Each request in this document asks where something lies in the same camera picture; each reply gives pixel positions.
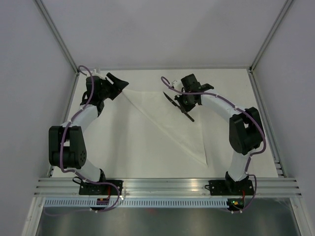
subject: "aluminum frame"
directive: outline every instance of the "aluminum frame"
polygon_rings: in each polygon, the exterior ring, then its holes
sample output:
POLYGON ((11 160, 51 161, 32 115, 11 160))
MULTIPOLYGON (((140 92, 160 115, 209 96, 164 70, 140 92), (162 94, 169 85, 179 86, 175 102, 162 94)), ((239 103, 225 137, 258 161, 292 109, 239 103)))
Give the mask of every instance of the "aluminum frame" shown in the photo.
MULTIPOLYGON (((65 45, 60 33, 58 32, 52 18, 49 15, 45 5, 42 0, 33 0, 38 7, 43 19, 50 28, 52 34, 54 35, 56 41, 60 45, 60 48, 68 60, 69 64, 77 73, 77 66, 73 60, 67 46, 65 45)), ((264 51, 268 47, 272 37, 278 29, 278 26, 284 19, 285 15, 291 8, 294 0, 286 0, 283 5, 277 19, 272 25, 267 37, 265 38, 261 48, 259 49, 252 65, 247 69, 252 89, 258 104, 258 108, 261 112, 262 121, 265 126, 266 134, 268 136, 268 141, 270 148, 275 159, 275 165, 279 178, 259 178, 257 185, 257 198, 278 198, 286 197, 290 198, 292 203, 292 208, 294 215, 296 217, 300 232, 302 236, 312 236, 314 235, 314 229, 311 226, 311 221, 307 215, 306 207, 304 205, 302 195, 298 184, 294 178, 286 178, 285 171, 283 172, 278 146, 275 140, 275 136, 268 119, 268 115, 261 98, 259 87, 255 81, 254 69, 259 63, 264 51)), ((71 91, 71 96, 69 98, 68 105, 66 107, 65 115, 63 121, 66 120, 74 92, 76 89, 76 84, 78 81, 78 74, 74 80, 73 88, 71 91)), ((53 168, 51 167, 48 176, 52 174, 53 168)), ((34 191, 34 199, 30 207, 30 211, 26 220, 26 224, 23 229, 22 235, 35 235, 37 226, 40 220, 42 209, 45 203, 46 197, 62 197, 62 198, 74 198, 80 197, 78 195, 79 187, 72 182, 71 178, 41 178, 38 181, 38 185, 34 191)), ((204 185, 210 178, 204 179, 124 179, 124 190, 123 196, 125 197, 135 197, 135 198, 181 198, 181 199, 209 199, 211 198, 209 191, 204 189, 204 185)))

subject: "ventilated metal strip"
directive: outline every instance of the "ventilated metal strip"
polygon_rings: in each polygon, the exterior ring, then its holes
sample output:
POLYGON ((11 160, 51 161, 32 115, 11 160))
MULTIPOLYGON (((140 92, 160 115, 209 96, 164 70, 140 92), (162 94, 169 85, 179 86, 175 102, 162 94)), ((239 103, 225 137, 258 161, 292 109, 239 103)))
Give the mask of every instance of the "ventilated metal strip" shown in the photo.
MULTIPOLYGON (((115 198, 109 201, 114 204, 115 198)), ((118 207, 145 208, 227 208, 227 199, 161 199, 125 198, 118 207)), ((96 198, 46 198, 45 207, 104 207, 97 204, 96 198)))

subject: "white cloth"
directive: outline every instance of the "white cloth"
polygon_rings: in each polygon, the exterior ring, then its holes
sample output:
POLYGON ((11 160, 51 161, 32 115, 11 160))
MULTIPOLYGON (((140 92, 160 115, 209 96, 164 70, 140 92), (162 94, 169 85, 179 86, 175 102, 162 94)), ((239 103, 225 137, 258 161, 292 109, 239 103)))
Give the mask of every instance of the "white cloth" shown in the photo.
POLYGON ((162 91, 139 92, 124 89, 123 93, 141 113, 170 137, 175 145, 195 160, 207 165, 198 106, 189 112, 195 120, 192 122, 167 100, 162 91))

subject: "white wall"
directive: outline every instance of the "white wall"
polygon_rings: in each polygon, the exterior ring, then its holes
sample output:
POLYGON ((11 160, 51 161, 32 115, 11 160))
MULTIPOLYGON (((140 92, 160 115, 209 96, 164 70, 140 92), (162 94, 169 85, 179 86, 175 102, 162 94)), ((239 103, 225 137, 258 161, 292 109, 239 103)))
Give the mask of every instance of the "white wall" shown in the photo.
POLYGON ((315 222, 315 1, 297 0, 255 70, 280 147, 315 222))
POLYGON ((17 236, 74 73, 31 0, 1 2, 0 55, 0 232, 17 236))
POLYGON ((78 64, 249 66, 285 0, 43 0, 78 64))

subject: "black mounting bracket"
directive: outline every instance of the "black mounting bracket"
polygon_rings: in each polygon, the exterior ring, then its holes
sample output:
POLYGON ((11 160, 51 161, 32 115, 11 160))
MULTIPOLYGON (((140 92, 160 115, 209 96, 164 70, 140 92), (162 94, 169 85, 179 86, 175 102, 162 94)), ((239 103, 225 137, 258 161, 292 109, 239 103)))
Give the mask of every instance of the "black mounting bracket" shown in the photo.
POLYGON ((211 196, 242 196, 243 191, 246 196, 252 196, 254 187, 248 176, 241 181, 234 181, 226 172, 225 179, 209 181, 209 191, 211 196))
MULTIPOLYGON (((119 189, 119 195, 122 194, 124 181, 117 180, 117 179, 107 179, 106 182, 116 185, 119 189)), ((102 184, 86 183, 86 182, 81 181, 79 195, 90 195, 90 196, 108 195, 109 192, 111 195, 117 194, 117 190, 113 186, 110 186, 107 184, 102 185, 102 184)))

